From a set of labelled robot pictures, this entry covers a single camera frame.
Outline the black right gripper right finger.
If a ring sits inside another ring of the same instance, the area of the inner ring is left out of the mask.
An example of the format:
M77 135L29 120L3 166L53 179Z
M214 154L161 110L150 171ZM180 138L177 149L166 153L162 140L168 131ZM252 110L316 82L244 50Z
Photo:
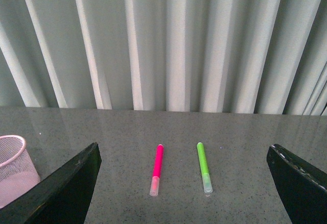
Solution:
M292 223L326 223L326 173L279 144L267 164Z

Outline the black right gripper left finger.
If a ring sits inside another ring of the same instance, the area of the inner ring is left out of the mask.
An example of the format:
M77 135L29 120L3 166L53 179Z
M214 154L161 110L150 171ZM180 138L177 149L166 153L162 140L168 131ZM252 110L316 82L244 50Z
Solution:
M1 223L84 223L101 166L92 143L1 209Z

